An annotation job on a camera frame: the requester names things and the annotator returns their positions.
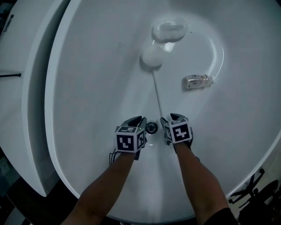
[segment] sink basin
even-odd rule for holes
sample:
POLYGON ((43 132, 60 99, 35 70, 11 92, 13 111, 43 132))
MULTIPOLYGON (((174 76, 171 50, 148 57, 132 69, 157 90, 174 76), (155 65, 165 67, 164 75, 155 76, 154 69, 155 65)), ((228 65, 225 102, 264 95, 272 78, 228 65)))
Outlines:
POLYGON ((109 217, 168 223, 194 216, 161 116, 189 118, 192 151, 227 196, 253 174, 281 137, 281 8, 274 0, 72 0, 52 48, 45 122, 52 162, 79 198, 108 166, 114 130, 142 115, 148 134, 109 217), (182 17, 189 30, 157 71, 140 65, 159 17, 182 17), (187 91, 186 75, 214 84, 187 91))

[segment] glove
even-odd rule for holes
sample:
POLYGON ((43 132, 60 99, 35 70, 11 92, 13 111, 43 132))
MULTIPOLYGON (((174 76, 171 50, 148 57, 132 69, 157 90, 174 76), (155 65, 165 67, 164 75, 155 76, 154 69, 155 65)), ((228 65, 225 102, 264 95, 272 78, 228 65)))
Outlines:
POLYGON ((136 153, 135 160, 138 160, 140 150, 147 142, 146 124, 146 117, 136 116, 118 126, 115 130, 116 151, 136 153))
POLYGON ((163 117, 160 118, 161 125, 165 131, 164 138, 167 145, 183 142, 191 150, 193 141, 192 128, 189 126, 188 118, 181 114, 171 113, 172 122, 163 117))

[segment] small bottle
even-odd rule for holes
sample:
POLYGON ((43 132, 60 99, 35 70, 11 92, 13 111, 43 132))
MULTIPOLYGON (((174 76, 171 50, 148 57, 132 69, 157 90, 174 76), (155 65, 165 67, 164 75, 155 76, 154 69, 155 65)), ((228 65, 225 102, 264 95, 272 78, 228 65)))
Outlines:
POLYGON ((211 76, 205 75, 188 75, 185 77, 186 88, 201 88, 207 87, 213 83, 213 78, 211 76))

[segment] forearm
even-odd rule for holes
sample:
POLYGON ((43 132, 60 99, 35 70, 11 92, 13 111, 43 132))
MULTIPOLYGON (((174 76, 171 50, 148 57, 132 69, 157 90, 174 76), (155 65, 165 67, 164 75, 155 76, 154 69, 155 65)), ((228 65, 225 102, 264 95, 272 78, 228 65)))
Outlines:
POLYGON ((121 153, 117 160, 84 190, 69 216, 72 217, 72 222, 73 218, 92 218, 91 224, 101 222, 117 201, 134 157, 134 153, 121 153))
POLYGON ((187 195, 198 224, 228 207, 227 200, 216 177, 203 166, 184 144, 175 145, 187 195))

